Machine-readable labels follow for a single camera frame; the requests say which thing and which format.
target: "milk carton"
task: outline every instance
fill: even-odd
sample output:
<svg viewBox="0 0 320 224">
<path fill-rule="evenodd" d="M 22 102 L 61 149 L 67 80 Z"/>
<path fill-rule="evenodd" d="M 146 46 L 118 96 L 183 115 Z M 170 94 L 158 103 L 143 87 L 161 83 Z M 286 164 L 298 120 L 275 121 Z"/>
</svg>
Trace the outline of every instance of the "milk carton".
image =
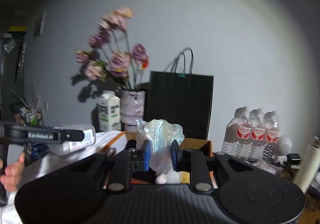
<svg viewBox="0 0 320 224">
<path fill-rule="evenodd" d="M 101 131 L 121 130 L 120 98 L 114 91 L 103 91 L 98 101 L 98 114 Z"/>
</svg>

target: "iridescent plastic wrap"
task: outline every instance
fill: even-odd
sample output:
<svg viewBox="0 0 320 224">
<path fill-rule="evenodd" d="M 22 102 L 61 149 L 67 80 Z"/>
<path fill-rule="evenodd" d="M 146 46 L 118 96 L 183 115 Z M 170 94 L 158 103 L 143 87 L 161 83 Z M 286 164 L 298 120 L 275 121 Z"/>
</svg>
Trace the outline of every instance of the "iridescent plastic wrap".
<svg viewBox="0 0 320 224">
<path fill-rule="evenodd" d="M 180 145 L 184 140 L 182 126 L 169 124 L 166 120 L 145 122 L 138 120 L 137 148 L 140 149 L 143 141 L 151 142 L 151 158 L 149 166 L 158 173 L 167 174 L 172 168 L 170 145 L 177 140 Z"/>
</svg>

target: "screw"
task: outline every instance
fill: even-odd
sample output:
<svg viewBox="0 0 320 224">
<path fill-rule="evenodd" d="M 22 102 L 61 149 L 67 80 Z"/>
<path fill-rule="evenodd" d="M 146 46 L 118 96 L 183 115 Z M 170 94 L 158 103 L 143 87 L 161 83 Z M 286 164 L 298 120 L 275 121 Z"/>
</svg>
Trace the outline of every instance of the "screw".
<svg viewBox="0 0 320 224">
<path fill-rule="evenodd" d="M 119 182 L 114 182 L 108 186 L 108 189 L 112 191 L 121 191 L 124 189 L 124 185 Z"/>
<path fill-rule="evenodd" d="M 199 191 L 208 191 L 211 189 L 211 185 L 209 183 L 199 182 L 196 185 L 196 189 Z"/>
</svg>

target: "flower vase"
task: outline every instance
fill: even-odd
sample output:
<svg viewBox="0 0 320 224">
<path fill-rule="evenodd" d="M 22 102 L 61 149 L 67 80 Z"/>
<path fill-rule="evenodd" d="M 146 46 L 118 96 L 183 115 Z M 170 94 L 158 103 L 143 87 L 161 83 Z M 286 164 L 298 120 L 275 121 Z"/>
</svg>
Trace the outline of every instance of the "flower vase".
<svg viewBox="0 0 320 224">
<path fill-rule="evenodd" d="M 121 96 L 121 122 L 125 131 L 138 132 L 137 122 L 143 120 L 145 91 L 123 91 Z"/>
</svg>

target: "bag handle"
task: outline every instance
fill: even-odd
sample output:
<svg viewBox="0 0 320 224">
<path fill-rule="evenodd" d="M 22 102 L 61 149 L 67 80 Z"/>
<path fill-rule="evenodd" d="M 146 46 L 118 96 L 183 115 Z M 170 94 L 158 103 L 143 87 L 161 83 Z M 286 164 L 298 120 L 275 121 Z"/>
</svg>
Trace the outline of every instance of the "bag handle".
<svg viewBox="0 0 320 224">
<path fill-rule="evenodd" d="M 190 47 L 185 47 L 181 52 L 179 52 L 179 54 L 167 65 L 167 67 L 164 69 L 164 71 L 166 71 L 170 65 L 172 64 L 171 66 L 171 73 L 176 73 L 177 71 L 177 66 L 178 66 L 178 63 L 179 63 L 179 60 L 180 60 L 180 57 L 183 55 L 183 59 L 184 59 L 184 67 L 183 67 L 183 73 L 185 74 L 186 72 L 186 56 L 185 56 L 185 52 L 190 50 L 191 52 L 191 62 L 190 62 L 190 68 L 189 68 L 189 74 L 192 74 L 192 68 L 193 68 L 193 51 Z"/>
</svg>

